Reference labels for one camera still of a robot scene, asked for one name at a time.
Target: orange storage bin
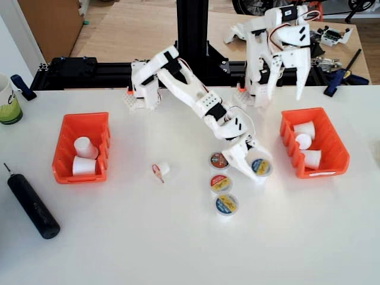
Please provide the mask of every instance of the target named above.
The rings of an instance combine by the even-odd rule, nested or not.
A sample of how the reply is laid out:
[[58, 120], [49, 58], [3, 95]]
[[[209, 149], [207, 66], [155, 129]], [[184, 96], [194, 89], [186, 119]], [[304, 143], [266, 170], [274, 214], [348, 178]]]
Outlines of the orange storage bin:
[[[341, 142], [332, 123], [323, 108], [282, 111], [280, 135], [287, 153], [292, 157], [292, 165], [296, 168], [298, 178], [315, 178], [321, 176], [340, 175], [346, 172], [350, 155]], [[305, 167], [305, 155], [299, 151], [293, 126], [313, 121], [315, 139], [309, 150], [321, 150], [321, 163], [317, 170]]]
[[[99, 150], [95, 175], [72, 175], [76, 155], [74, 141], [79, 137], [88, 137]], [[108, 113], [65, 115], [53, 159], [55, 180], [61, 184], [105, 181], [109, 138]]]

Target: robotic arm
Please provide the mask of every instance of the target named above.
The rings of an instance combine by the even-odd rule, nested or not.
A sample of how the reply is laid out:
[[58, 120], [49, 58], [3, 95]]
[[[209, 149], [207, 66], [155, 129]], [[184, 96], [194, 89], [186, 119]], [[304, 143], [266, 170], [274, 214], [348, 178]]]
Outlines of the robotic arm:
[[255, 107], [269, 104], [285, 68], [297, 68], [300, 99], [311, 67], [310, 30], [304, 19], [311, 12], [306, 5], [269, 9], [263, 17], [233, 26], [224, 39], [230, 43], [238, 36], [247, 42], [245, 87], [247, 96], [255, 96]]
[[[216, 138], [230, 142], [222, 153], [233, 167], [254, 181], [264, 181], [272, 167], [271, 155], [248, 131], [242, 114], [236, 111], [239, 108], [229, 106], [215, 91], [207, 90], [186, 62], [177, 57], [178, 52], [171, 46], [158, 53], [151, 61], [139, 62], [135, 72], [132, 70], [134, 93], [126, 96], [132, 97], [132, 100], [140, 100], [142, 107], [157, 106], [158, 82], [155, 81], [160, 80], [175, 97], [204, 120]], [[186, 83], [174, 77], [178, 72], [185, 77]]]

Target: black handle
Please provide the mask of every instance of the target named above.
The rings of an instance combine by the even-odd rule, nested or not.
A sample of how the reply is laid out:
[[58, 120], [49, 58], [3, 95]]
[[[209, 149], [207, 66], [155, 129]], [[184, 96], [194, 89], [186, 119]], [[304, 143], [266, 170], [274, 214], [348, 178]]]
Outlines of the black handle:
[[61, 227], [59, 227], [59, 224], [24, 175], [11, 175], [8, 179], [8, 185], [42, 237], [44, 239], [54, 238]]
[[25, 84], [24, 80], [17, 74], [11, 77], [11, 80], [17, 88], [20, 88], [26, 100], [30, 101], [37, 97], [35, 92], [31, 91]]

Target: black cylinder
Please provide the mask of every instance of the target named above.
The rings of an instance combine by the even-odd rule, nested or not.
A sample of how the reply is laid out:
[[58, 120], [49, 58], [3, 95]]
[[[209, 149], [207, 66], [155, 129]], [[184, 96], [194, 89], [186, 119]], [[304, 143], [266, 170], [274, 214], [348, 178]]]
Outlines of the black cylinder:
[[54, 238], [61, 227], [59, 227], [59, 224], [24, 175], [11, 175], [8, 179], [8, 185], [42, 237], [44, 239]]

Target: wooden table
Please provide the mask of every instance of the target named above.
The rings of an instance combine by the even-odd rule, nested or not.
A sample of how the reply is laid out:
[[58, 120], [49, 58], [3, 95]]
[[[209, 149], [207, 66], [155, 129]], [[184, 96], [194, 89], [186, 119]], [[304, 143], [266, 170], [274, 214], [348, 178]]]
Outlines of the wooden table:
[[[244, 41], [235, 40], [225, 45], [223, 37], [229, 27], [243, 23], [253, 16], [226, 13], [208, 13], [208, 39], [212, 46], [232, 61], [246, 60]], [[338, 58], [346, 66], [355, 52], [362, 48], [355, 25], [311, 22], [311, 29], [328, 25], [337, 30], [353, 28], [347, 44], [323, 46], [326, 58]], [[130, 62], [150, 59], [160, 50], [173, 45], [177, 39], [175, 8], [153, 7], [116, 2], [98, 26], [79, 56], [95, 56], [99, 62]], [[370, 79], [363, 52], [352, 67], [356, 75]]]

